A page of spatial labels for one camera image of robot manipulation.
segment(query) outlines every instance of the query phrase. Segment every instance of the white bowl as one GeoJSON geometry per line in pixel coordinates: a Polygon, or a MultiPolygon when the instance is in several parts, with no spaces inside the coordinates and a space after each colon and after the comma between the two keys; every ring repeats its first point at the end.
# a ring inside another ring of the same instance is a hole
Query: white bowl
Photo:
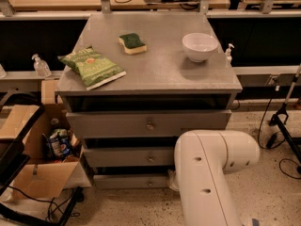
{"type": "Polygon", "coordinates": [[[202,33],[187,34],[182,38],[182,47],[191,61],[202,62],[216,50],[218,41],[211,35],[202,33]]]}

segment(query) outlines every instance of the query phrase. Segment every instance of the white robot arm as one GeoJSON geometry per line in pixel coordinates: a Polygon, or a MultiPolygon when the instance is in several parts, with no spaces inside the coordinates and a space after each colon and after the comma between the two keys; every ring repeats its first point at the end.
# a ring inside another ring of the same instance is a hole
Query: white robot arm
{"type": "Polygon", "coordinates": [[[236,131],[196,130],[175,148],[174,186],[187,226],[242,226],[224,173],[247,169],[260,158],[257,142],[236,131]]]}

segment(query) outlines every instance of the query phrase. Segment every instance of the spray bottle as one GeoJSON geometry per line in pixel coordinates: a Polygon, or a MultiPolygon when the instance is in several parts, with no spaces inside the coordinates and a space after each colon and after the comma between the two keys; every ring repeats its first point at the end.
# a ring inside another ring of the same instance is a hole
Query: spray bottle
{"type": "Polygon", "coordinates": [[[229,62],[232,62],[232,56],[231,56],[231,49],[234,48],[233,44],[229,43],[228,44],[228,49],[226,49],[225,55],[227,57],[227,60],[229,62]]]}
{"type": "Polygon", "coordinates": [[[35,60],[34,68],[35,68],[38,76],[48,77],[51,75],[51,71],[49,70],[48,64],[46,63],[46,61],[40,59],[39,55],[34,54],[32,56],[32,59],[35,60]]]}

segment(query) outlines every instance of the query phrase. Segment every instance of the cabinet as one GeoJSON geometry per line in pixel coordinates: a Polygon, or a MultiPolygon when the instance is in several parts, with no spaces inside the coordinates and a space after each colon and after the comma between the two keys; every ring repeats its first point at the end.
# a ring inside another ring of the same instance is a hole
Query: cabinet
{"type": "Polygon", "coordinates": [[[215,36],[206,17],[195,12],[114,12],[87,21],[74,50],[92,45],[127,72],[89,91],[70,68],[58,82],[57,94],[84,141],[99,187],[166,186],[183,132],[226,128],[241,85],[220,46],[202,63],[185,56],[182,37],[192,32],[215,36]],[[147,44],[147,52],[124,53],[118,37],[130,32],[147,44]]]}

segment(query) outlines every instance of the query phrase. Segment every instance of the floor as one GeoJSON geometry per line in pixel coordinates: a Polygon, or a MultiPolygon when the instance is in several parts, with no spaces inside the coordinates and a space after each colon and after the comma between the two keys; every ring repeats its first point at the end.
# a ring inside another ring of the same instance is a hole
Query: floor
{"type": "MultiPolygon", "coordinates": [[[[258,138],[261,119],[267,102],[250,104],[241,102],[233,106],[228,130],[245,131],[258,138]]],[[[268,122],[281,104],[269,107],[260,135],[260,144],[265,147],[267,140],[278,131],[268,122]]],[[[288,106],[290,115],[287,128],[293,137],[301,135],[301,110],[288,106]]],[[[283,136],[278,134],[277,141],[283,136]]],[[[301,225],[301,185],[300,181],[285,175],[279,167],[282,159],[297,162],[287,142],[273,150],[261,149],[261,159],[257,166],[226,175],[227,182],[236,204],[240,219],[245,226],[253,224],[253,218],[261,226],[301,225]]],[[[296,165],[283,161],[281,168],[293,177],[300,178],[296,165]]],[[[58,199],[61,202],[70,191],[64,191],[58,199]]],[[[73,212],[77,217],[69,219],[68,226],[161,226],[184,225],[181,200],[178,192],[167,188],[100,190],[96,186],[84,189],[85,199],[78,202],[73,212]]],[[[47,203],[21,201],[7,203],[7,206],[39,218],[46,218],[47,203]]],[[[0,225],[14,225],[0,219],[0,225]]]]}

